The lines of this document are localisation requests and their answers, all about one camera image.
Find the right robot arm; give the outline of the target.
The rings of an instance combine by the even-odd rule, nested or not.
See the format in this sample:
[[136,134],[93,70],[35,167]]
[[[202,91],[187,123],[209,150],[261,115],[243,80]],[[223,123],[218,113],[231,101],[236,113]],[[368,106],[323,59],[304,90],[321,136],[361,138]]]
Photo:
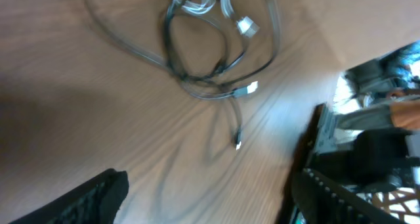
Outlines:
[[419,80],[410,59],[388,55],[345,71],[373,102],[345,114],[322,108],[306,166],[356,192],[419,186]]

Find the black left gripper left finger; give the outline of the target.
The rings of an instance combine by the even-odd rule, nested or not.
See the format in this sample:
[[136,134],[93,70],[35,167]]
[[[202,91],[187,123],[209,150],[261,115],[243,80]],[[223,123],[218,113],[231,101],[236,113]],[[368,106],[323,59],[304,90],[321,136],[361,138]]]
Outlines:
[[128,192],[127,172],[110,168],[11,224],[111,224]]

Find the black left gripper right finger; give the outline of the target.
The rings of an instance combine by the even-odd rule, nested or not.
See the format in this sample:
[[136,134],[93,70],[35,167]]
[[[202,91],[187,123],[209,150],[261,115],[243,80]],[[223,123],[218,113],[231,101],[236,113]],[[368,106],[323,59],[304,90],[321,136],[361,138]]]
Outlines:
[[404,223],[313,169],[293,176],[291,195],[307,223]]

